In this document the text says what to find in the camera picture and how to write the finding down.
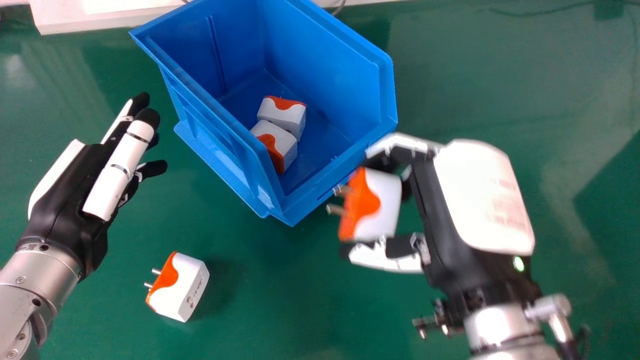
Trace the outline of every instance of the blue plastic bin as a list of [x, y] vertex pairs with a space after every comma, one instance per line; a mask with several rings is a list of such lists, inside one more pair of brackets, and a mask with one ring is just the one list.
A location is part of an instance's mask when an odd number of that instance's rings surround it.
[[[311, 1], [196, 0], [131, 35], [160, 67], [175, 132], [260, 217], [295, 225], [396, 128], [389, 56]], [[266, 95], [308, 106], [283, 175], [250, 133]]]

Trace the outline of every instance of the green tabletop surface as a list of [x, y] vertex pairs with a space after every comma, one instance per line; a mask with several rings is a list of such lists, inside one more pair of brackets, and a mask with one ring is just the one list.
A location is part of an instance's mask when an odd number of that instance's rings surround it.
[[[0, 264], [60, 152], [74, 138], [99, 142], [142, 90], [163, 116], [145, 159], [169, 163], [121, 210], [107, 257], [61, 310], [44, 359], [469, 357], [464, 336], [416, 335], [411, 319], [440, 296], [423, 276], [338, 257], [338, 218], [321, 208], [294, 228], [258, 218], [175, 135], [160, 72], [128, 29], [41, 37], [28, 8], [2, 15]], [[536, 233], [534, 278], [570, 298], [574, 329], [591, 327], [590, 359], [639, 359], [640, 6], [428, 0], [338, 18], [394, 60], [399, 131], [509, 154]], [[408, 203], [399, 232], [420, 229]], [[150, 269], [175, 250], [211, 272], [187, 323], [145, 303]]]

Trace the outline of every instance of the robotic arm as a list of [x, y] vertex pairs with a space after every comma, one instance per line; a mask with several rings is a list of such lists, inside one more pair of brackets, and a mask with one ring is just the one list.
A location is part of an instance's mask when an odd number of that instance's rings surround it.
[[[413, 320], [422, 338], [433, 329], [447, 336], [466, 332], [472, 360], [586, 358], [567, 321], [567, 298], [544, 297], [532, 280], [535, 238], [506, 154], [475, 140], [441, 145], [394, 133], [367, 149], [363, 167], [364, 181], [356, 180], [356, 172], [347, 187], [335, 190], [345, 197], [345, 209], [328, 206], [342, 215], [341, 232], [349, 224], [355, 229], [341, 237], [340, 253], [357, 265], [424, 273], [445, 293], [446, 299], [434, 301], [433, 317]], [[374, 189], [381, 184], [377, 172], [393, 178], [399, 167], [406, 167], [401, 184]], [[367, 193], [377, 198], [377, 211], [362, 210], [362, 202], [372, 202], [364, 200]], [[390, 199], [390, 193], [401, 195]], [[423, 233], [396, 236], [397, 219], [386, 228], [371, 222], [385, 206], [412, 195]], [[354, 217], [358, 212], [368, 215]], [[358, 227], [366, 221], [368, 230]], [[545, 343], [543, 322], [554, 333], [557, 351]]]
[[118, 208], [166, 162], [138, 165], [160, 116], [149, 95], [130, 99], [100, 143], [73, 140], [31, 194], [29, 222], [0, 271], [0, 357], [37, 359], [76, 284], [98, 269]]

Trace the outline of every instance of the metal prong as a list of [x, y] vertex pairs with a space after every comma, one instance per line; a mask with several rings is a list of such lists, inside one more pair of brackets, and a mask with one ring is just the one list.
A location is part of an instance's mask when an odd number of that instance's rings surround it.
[[328, 204], [326, 206], [326, 213], [329, 215], [338, 215], [339, 217], [346, 214], [346, 211], [342, 206], [338, 206], [336, 204]]
[[335, 188], [333, 188], [333, 194], [335, 196], [339, 196], [339, 197], [346, 197], [347, 195], [349, 195], [353, 190], [346, 186], [346, 185], [338, 185]]

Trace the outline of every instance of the charger inside blue bin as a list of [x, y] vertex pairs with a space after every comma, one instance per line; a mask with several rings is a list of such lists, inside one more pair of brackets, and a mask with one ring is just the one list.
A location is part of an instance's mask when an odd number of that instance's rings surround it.
[[[362, 159], [366, 145], [397, 124], [388, 56], [309, 0], [196, 0], [132, 36], [156, 59], [170, 90], [190, 92], [172, 92], [172, 99], [184, 108], [178, 109], [180, 120], [190, 119], [193, 136], [198, 137], [195, 128], [206, 128], [240, 171], [275, 179], [271, 189], [263, 188], [281, 213], [308, 195], [315, 196], [309, 207], [319, 205]], [[191, 95], [205, 104], [204, 98], [215, 100], [213, 117], [203, 114], [207, 110], [191, 111]], [[250, 147], [264, 153], [261, 161], [268, 159], [264, 146], [249, 139], [267, 95], [307, 104], [298, 156], [279, 176], [270, 164], [248, 168], [237, 156], [246, 151], [239, 147]]]

